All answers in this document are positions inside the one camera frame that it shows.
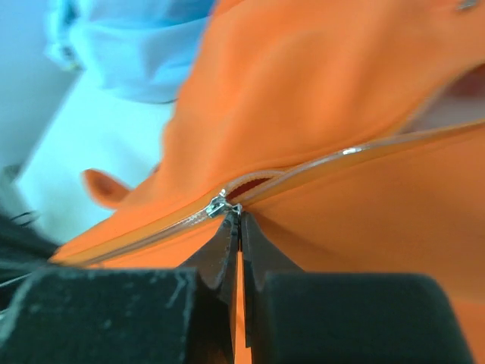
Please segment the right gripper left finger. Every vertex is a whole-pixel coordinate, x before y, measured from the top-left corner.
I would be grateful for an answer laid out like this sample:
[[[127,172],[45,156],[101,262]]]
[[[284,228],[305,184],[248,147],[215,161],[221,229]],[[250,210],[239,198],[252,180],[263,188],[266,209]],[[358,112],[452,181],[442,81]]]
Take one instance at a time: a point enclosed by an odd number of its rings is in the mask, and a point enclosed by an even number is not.
[[[237,216],[172,269],[33,271],[1,311],[3,363],[232,363]]]

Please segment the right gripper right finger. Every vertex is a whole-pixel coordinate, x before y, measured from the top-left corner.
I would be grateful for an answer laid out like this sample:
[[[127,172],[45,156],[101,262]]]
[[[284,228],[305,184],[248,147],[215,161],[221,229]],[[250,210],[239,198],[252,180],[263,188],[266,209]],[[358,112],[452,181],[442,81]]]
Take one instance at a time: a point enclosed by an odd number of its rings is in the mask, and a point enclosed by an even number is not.
[[[305,271],[240,219],[246,346],[255,363],[471,363],[433,279]]]

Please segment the orange jacket pink lining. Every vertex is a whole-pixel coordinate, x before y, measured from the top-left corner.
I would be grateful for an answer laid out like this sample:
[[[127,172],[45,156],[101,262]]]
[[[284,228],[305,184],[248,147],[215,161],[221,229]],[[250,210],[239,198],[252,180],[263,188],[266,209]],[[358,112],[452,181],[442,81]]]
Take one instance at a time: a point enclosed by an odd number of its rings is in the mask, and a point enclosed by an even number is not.
[[[311,271],[419,272],[484,361],[484,3],[221,1],[129,189],[53,261],[174,267],[232,206]]]

